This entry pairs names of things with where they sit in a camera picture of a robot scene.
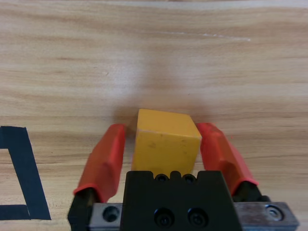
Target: orange rubber finger pad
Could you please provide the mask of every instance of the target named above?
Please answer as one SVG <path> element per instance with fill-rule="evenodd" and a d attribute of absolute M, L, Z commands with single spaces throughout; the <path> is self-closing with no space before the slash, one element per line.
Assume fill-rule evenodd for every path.
<path fill-rule="evenodd" d="M 243 181 L 258 185 L 241 154 L 229 143 L 222 131 L 210 123 L 196 125 L 202 136 L 200 150 L 204 168 L 220 170 L 231 195 L 234 195 Z"/>
<path fill-rule="evenodd" d="M 90 154 L 74 194 L 93 188 L 102 203 L 114 196 L 120 181 L 124 145 L 125 125 L 111 125 Z"/>

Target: yellow cube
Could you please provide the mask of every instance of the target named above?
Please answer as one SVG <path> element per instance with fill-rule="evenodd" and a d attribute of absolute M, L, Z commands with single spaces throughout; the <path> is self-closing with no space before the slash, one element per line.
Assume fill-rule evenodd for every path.
<path fill-rule="evenodd" d="M 190 173 L 201 138 L 189 115 L 140 109 L 131 169 L 152 171 L 154 177 Z"/>

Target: table surface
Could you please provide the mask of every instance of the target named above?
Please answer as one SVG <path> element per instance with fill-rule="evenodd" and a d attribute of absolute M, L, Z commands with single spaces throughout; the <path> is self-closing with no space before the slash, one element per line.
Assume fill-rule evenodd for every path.
<path fill-rule="evenodd" d="M 89 153 L 110 124 L 134 128 L 139 108 L 216 123 L 263 194 L 308 230 L 306 0 L 0 0 L 0 21 L 0 125 L 27 128 L 52 218 L 1 230 L 68 231 Z M 111 202 L 122 201 L 133 138 Z M 24 204 L 0 155 L 0 204 Z"/>

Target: metal plate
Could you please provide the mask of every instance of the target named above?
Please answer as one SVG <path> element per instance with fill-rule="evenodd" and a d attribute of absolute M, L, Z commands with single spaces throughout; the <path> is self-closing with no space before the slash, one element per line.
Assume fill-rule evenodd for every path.
<path fill-rule="evenodd" d="M 123 204 L 121 231 L 243 230 L 221 171 L 129 171 Z"/>
<path fill-rule="evenodd" d="M 105 209 L 110 206 L 119 210 L 119 215 L 113 222 L 107 222 L 103 218 Z M 234 203 L 234 207 L 245 231 L 295 231 L 299 225 L 285 202 L 238 202 Z M 89 230 L 119 231 L 121 212 L 122 203 L 95 203 Z"/>

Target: black electrical tape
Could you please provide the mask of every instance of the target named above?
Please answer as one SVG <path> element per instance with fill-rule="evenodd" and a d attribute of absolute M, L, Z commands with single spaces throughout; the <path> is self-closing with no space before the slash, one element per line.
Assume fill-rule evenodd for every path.
<path fill-rule="evenodd" d="M 26 201 L 26 205 L 0 205 L 0 220 L 51 220 L 26 128 L 0 127 L 0 148 L 9 150 Z"/>

